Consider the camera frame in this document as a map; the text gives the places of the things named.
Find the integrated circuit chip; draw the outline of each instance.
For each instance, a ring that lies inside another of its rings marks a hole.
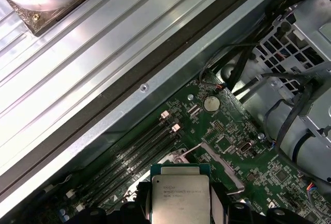
[[[209,177],[153,177],[152,224],[210,224]]]
[[[308,221],[311,221],[312,223],[315,223],[318,220],[318,217],[316,214],[314,214],[313,212],[310,212],[306,217],[305,217]]]
[[[279,182],[284,182],[285,179],[288,177],[288,175],[286,174],[286,172],[284,172],[283,170],[280,170],[279,172],[276,173],[276,178],[278,178]]]

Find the ventilation grid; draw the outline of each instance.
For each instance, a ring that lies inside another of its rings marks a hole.
[[[276,26],[255,48],[262,67],[267,66],[274,73],[298,74],[325,62],[305,41],[295,35],[289,19]],[[281,79],[295,95],[300,84],[295,80]]]

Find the green circuit board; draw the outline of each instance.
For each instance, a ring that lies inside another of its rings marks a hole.
[[[213,74],[206,81],[219,83]],[[213,112],[205,105],[211,97],[219,101]],[[165,111],[169,116],[160,118]],[[172,127],[176,124],[180,129],[174,132]],[[185,152],[204,142],[245,185],[243,192],[233,195],[235,200],[244,200],[258,213],[265,214],[271,207],[286,207],[314,223],[327,223],[309,205],[307,185],[300,174],[283,162],[266,141],[258,138],[261,132],[231,92],[214,90],[193,80],[75,176],[66,190],[73,188],[76,197],[58,208],[68,209],[70,205],[71,215],[77,212],[79,204],[111,211],[119,202],[132,200],[134,192],[127,197],[128,188],[136,180],[149,178],[146,173],[151,164],[173,151]],[[100,137],[107,138],[106,133]],[[187,159],[191,163],[209,163],[212,181],[222,182],[229,191],[236,191],[224,167],[206,149],[197,147]],[[316,191],[313,196],[317,207],[330,215],[331,207],[323,197]]]

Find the chip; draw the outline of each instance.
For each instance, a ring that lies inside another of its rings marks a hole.
[[[249,174],[248,176],[247,176],[247,179],[248,179],[248,181],[255,181],[255,176],[254,176],[254,174]]]
[[[280,170],[279,172],[277,172],[276,177],[282,183],[285,181],[288,175],[283,170]]]
[[[310,212],[307,216],[306,219],[308,221],[311,221],[312,223],[315,223],[318,220],[318,217],[316,214],[314,214],[313,212]]]

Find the motherboard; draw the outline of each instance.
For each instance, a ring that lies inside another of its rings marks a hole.
[[[219,83],[211,73],[206,80]],[[134,201],[138,183],[149,180],[151,164],[208,163],[211,181],[222,182],[228,195],[258,213],[285,207],[327,223],[311,207],[303,175],[282,161],[264,136],[230,91],[193,80],[74,174],[57,194],[57,215],[66,222],[87,206],[110,213]],[[330,215],[331,205],[316,190],[312,195],[317,208]]]

